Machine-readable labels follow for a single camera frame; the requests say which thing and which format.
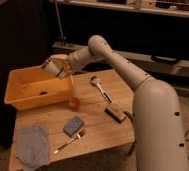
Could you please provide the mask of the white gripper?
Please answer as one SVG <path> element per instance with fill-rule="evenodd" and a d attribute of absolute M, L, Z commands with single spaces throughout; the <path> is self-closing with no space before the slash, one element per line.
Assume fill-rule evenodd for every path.
<path fill-rule="evenodd" d="M 63 79 L 69 75 L 67 61 L 60 58 L 47 58 L 41 68 L 59 79 Z"/>

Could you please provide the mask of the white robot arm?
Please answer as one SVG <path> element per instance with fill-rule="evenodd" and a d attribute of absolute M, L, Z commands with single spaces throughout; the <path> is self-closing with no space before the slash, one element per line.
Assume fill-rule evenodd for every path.
<path fill-rule="evenodd" d="M 58 78 L 105 60 L 133 90 L 132 109 L 138 171 L 189 171 L 179 97 L 168 83 L 116 53 L 94 35 L 88 45 L 68 55 L 53 55 L 42 68 Z"/>

